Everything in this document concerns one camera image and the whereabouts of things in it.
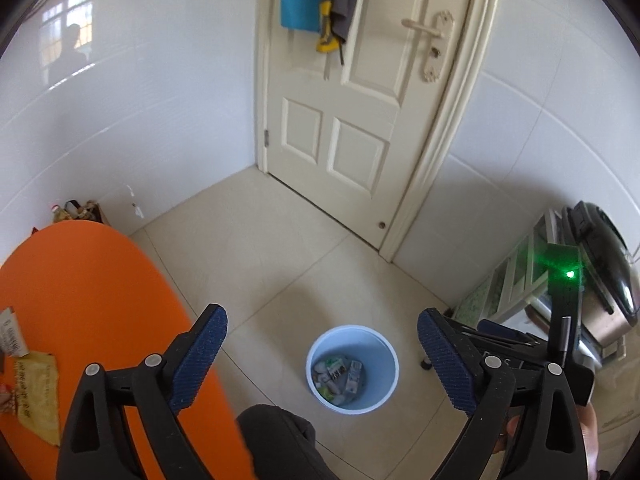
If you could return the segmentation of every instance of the orange table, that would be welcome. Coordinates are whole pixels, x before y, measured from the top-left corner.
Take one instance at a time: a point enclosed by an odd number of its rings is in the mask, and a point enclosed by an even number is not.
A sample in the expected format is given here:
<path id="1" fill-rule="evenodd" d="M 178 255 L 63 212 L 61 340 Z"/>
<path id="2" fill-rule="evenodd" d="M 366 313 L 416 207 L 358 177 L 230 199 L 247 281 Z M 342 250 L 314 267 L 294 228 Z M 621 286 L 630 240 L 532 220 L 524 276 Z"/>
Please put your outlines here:
<path id="1" fill-rule="evenodd" d="M 87 364 L 135 366 L 191 327 L 151 261 L 127 237 L 94 222 L 62 222 L 20 245 L 0 268 L 0 308 L 7 306 L 14 308 L 28 347 L 56 356 L 61 427 Z M 0 381 L 14 384 L 13 375 L 7 360 Z M 164 478 L 138 412 L 128 408 L 127 418 L 149 480 Z M 213 370 L 178 418 L 216 480 L 255 480 Z M 0 415 L 0 431 L 33 480 L 55 478 L 58 448 L 13 415 Z"/>

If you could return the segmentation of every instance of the white trash bin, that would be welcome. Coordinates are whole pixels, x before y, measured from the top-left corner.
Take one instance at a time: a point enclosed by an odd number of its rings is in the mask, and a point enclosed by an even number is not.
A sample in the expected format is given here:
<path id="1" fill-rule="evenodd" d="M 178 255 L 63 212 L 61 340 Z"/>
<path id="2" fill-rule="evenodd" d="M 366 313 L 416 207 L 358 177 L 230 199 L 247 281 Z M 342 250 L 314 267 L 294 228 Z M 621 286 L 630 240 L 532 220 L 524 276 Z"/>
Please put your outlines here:
<path id="1" fill-rule="evenodd" d="M 361 389 L 349 404 L 334 406 L 323 399 L 312 377 L 313 366 L 332 356 L 345 356 L 362 362 Z M 396 351 L 382 335 L 366 326 L 344 325 L 322 334 L 306 357 L 306 382 L 322 404 L 343 415 L 362 415 L 382 406 L 398 384 L 400 365 Z"/>

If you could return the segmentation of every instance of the yellow paper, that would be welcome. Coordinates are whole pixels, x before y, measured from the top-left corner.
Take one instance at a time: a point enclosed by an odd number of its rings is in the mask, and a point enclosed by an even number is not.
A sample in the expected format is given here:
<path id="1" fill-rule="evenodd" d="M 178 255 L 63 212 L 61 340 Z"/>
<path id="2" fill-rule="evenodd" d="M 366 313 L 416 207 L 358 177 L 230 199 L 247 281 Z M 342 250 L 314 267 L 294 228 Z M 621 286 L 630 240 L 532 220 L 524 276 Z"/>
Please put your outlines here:
<path id="1" fill-rule="evenodd" d="M 14 373 L 18 420 L 41 439 L 59 446 L 56 358 L 31 351 L 14 359 Z"/>

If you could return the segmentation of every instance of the floor tile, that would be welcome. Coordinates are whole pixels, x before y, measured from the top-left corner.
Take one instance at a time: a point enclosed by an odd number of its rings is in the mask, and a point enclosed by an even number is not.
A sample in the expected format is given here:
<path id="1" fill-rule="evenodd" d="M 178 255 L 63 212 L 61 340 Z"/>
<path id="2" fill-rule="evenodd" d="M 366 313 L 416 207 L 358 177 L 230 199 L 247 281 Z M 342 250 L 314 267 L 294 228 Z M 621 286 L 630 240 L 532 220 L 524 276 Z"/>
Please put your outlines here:
<path id="1" fill-rule="evenodd" d="M 180 299 L 182 306 L 187 311 L 187 314 L 189 314 L 189 317 L 191 318 L 191 320 L 195 321 L 198 316 L 196 316 L 195 312 L 189 305 L 189 302 L 185 299 L 183 294 L 180 292 L 180 289 L 175 284 L 174 279 L 169 274 L 169 271 L 166 270 L 164 263 L 160 259 L 158 252 L 156 251 L 154 245 L 151 243 L 151 240 L 149 239 L 149 236 L 146 234 L 146 231 L 144 230 L 144 228 L 133 233 L 130 236 L 130 238 L 136 243 L 136 245 L 142 250 L 142 252 L 146 254 L 146 257 L 153 262 L 156 268 L 164 276 L 164 278 L 167 280 L 172 290 L 174 291 L 175 295 L 178 296 L 178 298 Z"/>
<path id="2" fill-rule="evenodd" d="M 419 366 L 416 320 L 444 304 L 368 245 L 349 236 L 226 340 L 225 350 L 276 405 L 315 425 L 318 442 L 375 480 L 383 480 L 420 437 L 444 391 Z M 391 399 L 367 415 L 321 405 L 305 380 L 306 354 L 319 335 L 343 324 L 378 330 L 396 349 L 400 379 Z"/>
<path id="3" fill-rule="evenodd" d="M 456 443 L 466 424 L 465 413 L 456 410 L 444 399 L 420 439 L 411 448 L 388 480 L 424 480 L 431 478 Z M 495 480 L 500 472 L 504 453 L 493 455 L 481 480 Z"/>
<path id="4" fill-rule="evenodd" d="M 316 444 L 316 449 L 318 453 L 322 455 L 324 463 L 329 466 L 329 469 L 333 471 L 340 480 L 370 480 L 367 475 L 347 464 L 322 444 Z"/>
<path id="5" fill-rule="evenodd" d="M 255 168 L 204 190 L 145 229 L 194 311 L 222 304 L 230 331 L 348 235 Z"/>
<path id="6" fill-rule="evenodd" d="M 216 356 L 214 367 L 226 393 L 226 400 L 236 416 L 256 404 L 271 404 L 224 350 Z"/>

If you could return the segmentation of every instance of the door frame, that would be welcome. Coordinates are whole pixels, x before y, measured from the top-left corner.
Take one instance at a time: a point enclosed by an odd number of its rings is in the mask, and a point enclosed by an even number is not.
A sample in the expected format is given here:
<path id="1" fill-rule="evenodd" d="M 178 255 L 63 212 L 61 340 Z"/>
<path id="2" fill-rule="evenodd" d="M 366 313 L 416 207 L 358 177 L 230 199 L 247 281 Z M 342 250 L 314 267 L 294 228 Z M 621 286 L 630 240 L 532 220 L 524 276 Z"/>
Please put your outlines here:
<path id="1" fill-rule="evenodd" d="M 498 0 L 469 0 L 456 60 L 451 69 L 438 113 L 414 169 L 414 174 L 380 246 L 379 254 L 388 262 L 394 259 L 414 223 L 456 135 L 480 72 L 489 35 L 494 24 L 497 3 Z M 269 171 L 265 131 L 267 129 L 272 13 L 273 0 L 258 0 L 255 45 L 255 145 L 257 166 L 263 173 Z"/>

